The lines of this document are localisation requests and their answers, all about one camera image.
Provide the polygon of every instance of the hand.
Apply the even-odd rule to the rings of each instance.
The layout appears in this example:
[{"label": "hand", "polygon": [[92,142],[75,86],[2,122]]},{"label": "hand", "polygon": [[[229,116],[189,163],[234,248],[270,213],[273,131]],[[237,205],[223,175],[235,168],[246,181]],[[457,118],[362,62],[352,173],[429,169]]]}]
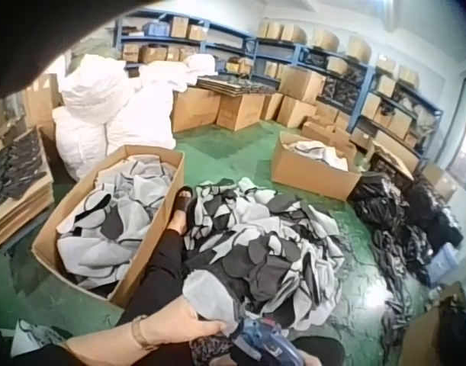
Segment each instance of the hand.
[{"label": "hand", "polygon": [[182,343],[212,336],[226,328],[219,321],[201,321],[192,305],[180,296],[141,323],[145,339],[152,345]]}]

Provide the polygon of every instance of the foot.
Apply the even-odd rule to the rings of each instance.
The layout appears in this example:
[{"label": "foot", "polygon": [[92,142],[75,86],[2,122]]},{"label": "foot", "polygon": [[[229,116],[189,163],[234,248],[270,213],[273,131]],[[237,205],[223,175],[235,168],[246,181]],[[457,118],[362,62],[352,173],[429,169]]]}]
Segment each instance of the foot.
[{"label": "foot", "polygon": [[[192,195],[189,191],[182,191],[177,194],[177,198],[180,198],[180,197],[191,198]],[[176,231],[177,233],[179,233],[180,235],[184,235],[185,230],[187,229],[186,212],[178,208],[175,209],[175,211],[172,213],[172,218],[170,219],[167,229],[172,229]]]}]

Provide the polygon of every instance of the cardboard box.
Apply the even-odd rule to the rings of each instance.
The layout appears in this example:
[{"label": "cardboard box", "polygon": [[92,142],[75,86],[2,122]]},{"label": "cardboard box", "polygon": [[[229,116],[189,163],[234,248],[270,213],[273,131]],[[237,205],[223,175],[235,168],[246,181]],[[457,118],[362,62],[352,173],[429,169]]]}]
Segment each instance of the cardboard box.
[{"label": "cardboard box", "polygon": [[255,124],[260,119],[265,96],[247,94],[240,97],[223,95],[220,99],[217,125],[228,130],[237,131]]},{"label": "cardboard box", "polygon": [[142,46],[140,49],[140,61],[152,63],[153,61],[165,61],[168,50],[165,47]]},{"label": "cardboard box", "polygon": [[349,119],[351,118],[351,116],[349,114],[346,114],[346,113],[343,113],[343,112],[339,112],[338,113],[338,117],[336,117],[336,120],[334,121],[334,124],[343,129],[343,130],[346,130],[348,128],[348,125],[349,125]]},{"label": "cardboard box", "polygon": [[388,128],[390,125],[390,122],[392,121],[393,114],[389,114],[387,116],[384,116],[382,114],[382,108],[378,107],[377,113],[375,113],[375,117],[373,118],[373,121],[376,124],[380,124],[382,127]]},{"label": "cardboard box", "polygon": [[388,129],[401,139],[404,139],[407,135],[407,131],[409,130],[412,120],[413,119],[409,115],[396,109],[394,110],[394,116],[388,125]]},{"label": "cardboard box", "polygon": [[423,176],[428,180],[435,191],[438,192],[446,203],[452,199],[458,183],[447,172],[439,168],[433,162],[428,162],[423,169]]},{"label": "cardboard box", "polygon": [[318,28],[314,31],[312,36],[312,46],[326,51],[337,52],[339,38],[333,32]]},{"label": "cardboard box", "polygon": [[[97,175],[101,170],[110,168],[128,156],[143,154],[158,155],[162,162],[167,162],[168,164],[173,165],[177,170],[172,179],[172,183],[170,184],[169,191],[167,192],[162,205],[156,212],[152,223],[149,225],[148,232],[141,242],[134,259],[131,261],[126,275],[121,281],[119,281],[114,291],[112,291],[108,299],[106,299],[91,291],[78,287],[74,282],[68,279],[68,275],[58,253],[58,248],[56,247],[56,240],[58,239],[56,227],[63,221],[63,219],[71,214],[76,205],[83,200],[92,189],[94,189],[94,180],[97,178]],[[146,263],[152,255],[159,237],[168,224],[175,196],[183,184],[184,154],[182,152],[151,146],[122,146],[92,169],[92,171],[80,180],[62,199],[34,240],[31,251],[36,257],[36,260],[38,260],[43,267],[70,287],[99,300],[110,301],[114,305],[125,307],[128,300],[133,295],[133,292],[139,285]]]},{"label": "cardboard box", "polygon": [[323,117],[328,124],[334,124],[336,118],[338,117],[339,109],[331,107],[328,104],[325,104],[321,101],[316,103],[317,115]]},{"label": "cardboard box", "polygon": [[[303,136],[280,132],[272,157],[272,181],[346,201],[361,177],[360,172],[349,159],[349,171],[344,172],[288,148],[292,143],[308,140]],[[336,152],[340,157],[345,156],[342,150]]]},{"label": "cardboard box", "polygon": [[283,95],[315,105],[326,77],[298,66],[286,66],[278,91]]},{"label": "cardboard box", "polygon": [[392,98],[392,95],[394,94],[395,90],[395,80],[392,78],[389,78],[386,75],[382,75],[377,84],[377,92]]},{"label": "cardboard box", "polygon": [[166,61],[180,61],[180,49],[178,47],[169,47],[166,53]]},{"label": "cardboard box", "polygon": [[316,112],[317,108],[312,104],[303,103],[285,95],[278,112],[277,122],[289,128],[297,128],[306,120],[306,117],[314,117]]},{"label": "cardboard box", "polygon": [[295,43],[307,43],[307,35],[304,29],[296,24],[284,25],[284,30],[281,32],[281,40],[289,40]]},{"label": "cardboard box", "polygon": [[377,113],[377,109],[380,106],[380,103],[380,97],[378,97],[375,94],[368,93],[367,98],[365,100],[365,104],[363,104],[362,115],[370,120],[373,120],[375,114]]},{"label": "cardboard box", "polygon": [[265,75],[270,78],[275,78],[277,76],[278,64],[273,63],[272,61],[267,61],[265,63]]},{"label": "cardboard box", "polygon": [[389,59],[385,55],[379,54],[375,67],[382,72],[386,72],[388,75],[393,75],[395,72],[395,60]]},{"label": "cardboard box", "polygon": [[419,87],[419,74],[404,65],[399,68],[399,81],[417,89]]},{"label": "cardboard box", "polygon": [[271,21],[268,23],[268,30],[266,31],[265,38],[271,38],[273,40],[279,40],[281,32],[284,30],[284,26],[277,21]]},{"label": "cardboard box", "polygon": [[140,45],[125,43],[123,45],[123,60],[130,63],[137,63],[140,58]]},{"label": "cardboard box", "polygon": [[220,95],[215,91],[187,88],[184,93],[176,93],[172,111],[173,132],[213,124],[219,104]]},{"label": "cardboard box", "polygon": [[170,37],[186,38],[188,29],[188,18],[173,17]]},{"label": "cardboard box", "polygon": [[343,151],[349,161],[353,161],[355,158],[356,146],[349,142],[349,133],[336,126],[322,127],[314,122],[306,122],[302,125],[300,134]]},{"label": "cardboard box", "polygon": [[281,101],[283,98],[284,96],[280,93],[266,95],[260,119],[275,120],[278,116],[278,112],[280,111]]},{"label": "cardboard box", "polygon": [[189,25],[187,38],[189,40],[206,40],[207,29],[205,27],[201,27],[200,25]]},{"label": "cardboard box", "polygon": [[344,59],[339,57],[329,56],[329,62],[327,63],[327,69],[329,71],[335,72],[338,75],[344,75],[346,70],[348,70],[348,63]]},{"label": "cardboard box", "polygon": [[360,146],[362,149],[369,150],[371,146],[371,136],[355,127],[352,136],[349,139],[355,145]]},{"label": "cardboard box", "polygon": [[284,65],[283,63],[279,63],[277,65],[277,75],[275,76],[276,79],[282,80],[284,78],[284,73],[285,73],[285,68],[287,66]]},{"label": "cardboard box", "polygon": [[359,63],[370,63],[371,47],[361,37],[350,36],[346,55],[356,59]]},{"label": "cardboard box", "polygon": [[419,164],[419,158],[409,151],[404,145],[400,144],[398,141],[380,130],[377,131],[374,140],[391,151],[395,156],[398,156],[410,172],[414,172],[416,170],[416,167]]}]

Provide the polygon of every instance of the white sack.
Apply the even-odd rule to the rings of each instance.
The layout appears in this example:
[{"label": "white sack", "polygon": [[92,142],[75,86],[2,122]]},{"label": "white sack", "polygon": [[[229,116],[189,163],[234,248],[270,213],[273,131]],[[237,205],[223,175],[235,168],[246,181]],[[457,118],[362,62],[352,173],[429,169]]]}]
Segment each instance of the white sack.
[{"label": "white sack", "polygon": [[106,126],[110,154],[123,145],[175,148],[170,114],[173,92],[169,84],[144,85]]},{"label": "white sack", "polygon": [[153,61],[140,66],[142,86],[165,82],[177,92],[185,92],[187,85],[197,84],[197,76],[184,63]]},{"label": "white sack", "polygon": [[73,117],[89,124],[106,124],[126,105],[134,88],[125,61],[85,55],[80,66],[60,85],[65,106]]},{"label": "white sack", "polygon": [[70,176],[78,181],[105,158],[105,126],[87,124],[66,107],[53,109],[56,148]]}]

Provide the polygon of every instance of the person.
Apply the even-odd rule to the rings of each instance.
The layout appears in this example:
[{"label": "person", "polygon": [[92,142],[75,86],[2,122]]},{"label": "person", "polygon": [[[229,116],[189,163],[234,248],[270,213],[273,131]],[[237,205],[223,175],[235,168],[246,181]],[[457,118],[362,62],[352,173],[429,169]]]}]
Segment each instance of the person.
[{"label": "person", "polygon": [[[47,345],[13,358],[10,364],[194,364],[189,342],[216,335],[225,324],[200,320],[182,295],[183,235],[192,200],[191,188],[178,191],[171,219],[146,266],[143,280],[113,329]],[[301,337],[294,344],[307,366],[338,366],[344,361],[344,349],[335,339]],[[210,364],[234,363],[223,355]]]}]

